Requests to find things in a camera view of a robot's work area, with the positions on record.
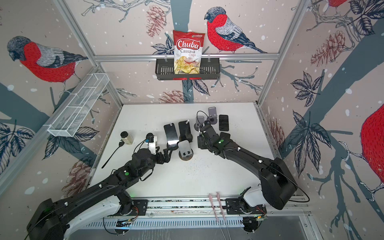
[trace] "smartphone screen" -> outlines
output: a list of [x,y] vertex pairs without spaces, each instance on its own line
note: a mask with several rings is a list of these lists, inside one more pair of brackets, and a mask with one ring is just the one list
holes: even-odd
[[229,131],[228,115],[218,116],[218,129],[225,132]]
[[188,140],[192,142],[193,136],[191,134],[191,127],[187,121],[179,122],[180,141]]
[[177,136],[175,124],[172,124],[172,126],[169,124],[164,125],[164,131],[167,136],[168,147],[176,150],[178,148],[179,137]]

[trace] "black basket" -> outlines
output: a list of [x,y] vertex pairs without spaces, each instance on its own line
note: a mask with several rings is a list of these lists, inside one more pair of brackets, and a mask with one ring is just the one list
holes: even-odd
[[158,80],[209,80],[218,79],[220,77],[219,58],[202,58],[200,63],[199,74],[175,74],[173,68],[173,58],[156,60],[156,76]]

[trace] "red and white chip bag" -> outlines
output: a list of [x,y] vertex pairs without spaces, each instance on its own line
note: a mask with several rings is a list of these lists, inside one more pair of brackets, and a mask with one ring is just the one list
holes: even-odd
[[203,52],[204,33],[173,30],[175,43],[174,70],[175,74],[200,73],[201,55]]

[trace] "white wire mesh basket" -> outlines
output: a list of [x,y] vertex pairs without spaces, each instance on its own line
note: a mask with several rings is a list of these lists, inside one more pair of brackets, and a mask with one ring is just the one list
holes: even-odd
[[73,99],[49,127],[48,132],[55,137],[74,136],[109,82],[109,78],[105,73],[93,73],[83,81],[86,81],[84,86],[77,93],[72,93],[75,95]]

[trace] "white tabletop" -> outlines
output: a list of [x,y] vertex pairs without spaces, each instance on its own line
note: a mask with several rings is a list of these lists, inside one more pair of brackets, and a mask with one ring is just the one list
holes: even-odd
[[[164,125],[174,123],[179,135],[179,121],[189,119],[193,135],[193,142],[190,144],[194,152],[192,159],[181,160],[179,150],[175,150],[169,163],[156,164],[153,174],[147,180],[139,181],[127,189],[131,197],[207,196],[215,192],[236,195],[247,187],[256,187],[260,181],[251,172],[228,159],[197,147],[199,133],[194,129],[196,112],[201,110],[208,114],[209,107],[216,107],[217,115],[228,115],[227,133],[231,134],[234,142],[262,157],[273,159],[253,103],[124,105],[96,168],[91,186],[108,177],[112,169],[118,169],[130,161],[134,148],[145,139],[147,133],[151,132],[157,136],[157,146],[160,146],[162,151],[167,144]],[[218,123],[212,126],[216,133],[220,134]],[[120,133],[123,131],[132,135],[133,144],[125,144],[119,148],[101,169],[118,147]]]

